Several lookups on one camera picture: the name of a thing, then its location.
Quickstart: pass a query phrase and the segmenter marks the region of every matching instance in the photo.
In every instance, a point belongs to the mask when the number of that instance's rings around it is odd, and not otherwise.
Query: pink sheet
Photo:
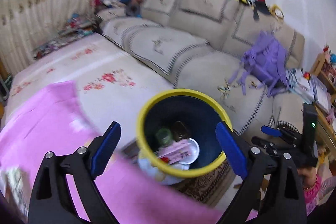
[[[48,85],[1,132],[0,168],[19,166],[32,186],[46,152],[70,154],[96,136],[80,110],[75,83]],[[88,219],[71,176],[68,182],[79,216]],[[215,224],[221,217],[219,211],[159,185],[116,154],[96,185],[121,224]]]

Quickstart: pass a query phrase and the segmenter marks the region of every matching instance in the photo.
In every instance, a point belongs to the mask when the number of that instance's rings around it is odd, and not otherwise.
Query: sofa cover
[[[147,0],[143,19],[122,14],[117,18],[118,13],[100,24],[104,35],[174,87],[214,98],[226,110],[235,132],[247,141],[255,135],[265,137],[260,128],[275,127],[279,122],[302,131],[302,102],[297,96],[267,97],[267,88],[256,88],[260,82],[251,75],[246,79],[246,95],[236,81],[227,86],[227,80],[240,68],[243,53],[262,30],[273,33],[287,49],[287,67],[300,67],[305,39],[285,22],[261,13],[255,21],[253,10],[235,0]],[[236,80],[243,71],[241,68]],[[218,86],[228,87],[228,96]]]

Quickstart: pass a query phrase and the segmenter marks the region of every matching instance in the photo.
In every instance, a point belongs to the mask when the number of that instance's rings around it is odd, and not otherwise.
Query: red flower pattern
[[[107,82],[114,83],[116,81],[114,75],[112,73],[106,73],[101,78],[103,78]]]
[[[20,93],[25,87],[29,86],[32,82],[23,82],[22,85],[18,85],[16,87],[13,87],[13,94],[11,95],[11,97],[15,96],[16,94]]]
[[[46,74],[51,73],[51,72],[53,72],[54,70],[56,70],[56,69],[55,69],[55,68],[50,68],[50,69],[47,70],[47,73],[46,73]]]
[[[84,53],[85,53],[85,54],[91,54],[91,53],[93,53],[93,50],[91,50],[90,48],[86,48],[86,49],[84,50]]]
[[[86,86],[84,86],[83,90],[85,90],[85,92],[92,89],[101,90],[105,86],[100,82],[110,82],[124,87],[133,87],[136,85],[136,83],[133,82],[133,79],[125,74],[123,69],[119,69],[103,74],[94,82],[89,82]]]
[[[91,85],[86,85],[83,89],[84,89],[84,90],[91,90],[91,89],[92,89],[92,86],[91,86]]]
[[[85,54],[92,54],[92,53],[95,52],[96,50],[97,50],[97,46],[92,46],[92,47],[86,48],[86,49],[83,50],[83,51],[77,52],[77,53],[75,54],[75,56],[71,57],[71,59],[72,59],[72,60],[79,59],[79,58],[82,57],[83,55],[85,55]]]

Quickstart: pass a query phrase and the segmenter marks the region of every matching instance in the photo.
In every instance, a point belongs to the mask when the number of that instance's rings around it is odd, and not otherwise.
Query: metal screw
[[[252,151],[253,154],[259,154],[260,153],[260,149],[257,148],[257,147],[252,147],[251,151]]]
[[[290,160],[290,158],[292,157],[290,153],[284,153],[283,156],[286,160]]]
[[[85,152],[86,152],[86,147],[84,147],[84,146],[77,149],[78,154],[84,154]]]
[[[51,158],[53,155],[54,155],[53,152],[48,152],[48,153],[46,153],[45,157],[46,157],[47,159],[49,159],[49,158]]]

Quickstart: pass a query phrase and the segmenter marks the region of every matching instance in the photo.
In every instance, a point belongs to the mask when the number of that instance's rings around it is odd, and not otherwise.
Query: bed sheet
[[[74,42],[17,74],[5,109],[5,124],[37,91],[74,80],[82,110],[103,134],[113,121],[122,128],[118,147],[135,138],[141,107],[172,84],[99,34]]]

